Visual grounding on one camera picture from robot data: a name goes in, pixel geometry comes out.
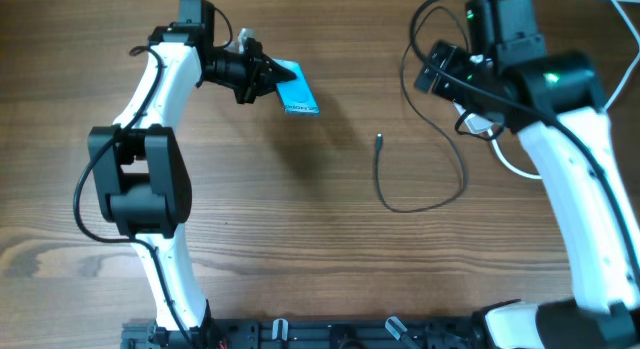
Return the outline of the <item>Samsung Galaxy smartphone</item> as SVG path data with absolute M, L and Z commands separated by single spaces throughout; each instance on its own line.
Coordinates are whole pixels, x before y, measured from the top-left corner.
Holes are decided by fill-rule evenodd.
M 306 81 L 300 64 L 282 59 L 275 59 L 275 62 L 296 75 L 294 80 L 276 85 L 276 92 L 280 98 L 284 112 L 288 115 L 319 115 L 320 110 L 318 104 Z

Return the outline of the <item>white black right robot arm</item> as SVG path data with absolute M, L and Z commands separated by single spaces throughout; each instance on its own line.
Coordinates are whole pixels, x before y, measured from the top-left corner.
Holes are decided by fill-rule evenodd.
M 515 134 L 564 240 L 573 295 L 480 317 L 493 348 L 630 348 L 639 342 L 639 226 L 612 148 L 591 60 L 551 54 L 532 0 L 465 0 L 469 50 L 420 52 L 432 91 Z

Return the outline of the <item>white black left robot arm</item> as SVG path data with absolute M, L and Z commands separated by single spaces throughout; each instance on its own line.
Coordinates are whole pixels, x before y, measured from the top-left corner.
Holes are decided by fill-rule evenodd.
M 130 51 L 147 53 L 148 62 L 128 106 L 88 137 L 90 160 L 73 197 L 76 224 L 101 239 L 81 219 L 81 194 L 92 178 L 103 218 L 118 229 L 114 243 L 137 252 L 156 303 L 153 321 L 124 325 L 124 348 L 229 345 L 197 283 L 186 242 L 192 184 L 175 131 L 191 92 L 211 82 L 231 89 L 239 104 L 272 92 L 285 109 L 313 100 L 300 65 L 269 57 L 250 34 L 215 45 L 220 12 L 207 0 L 180 0 L 177 21 L 156 27 L 147 44 Z

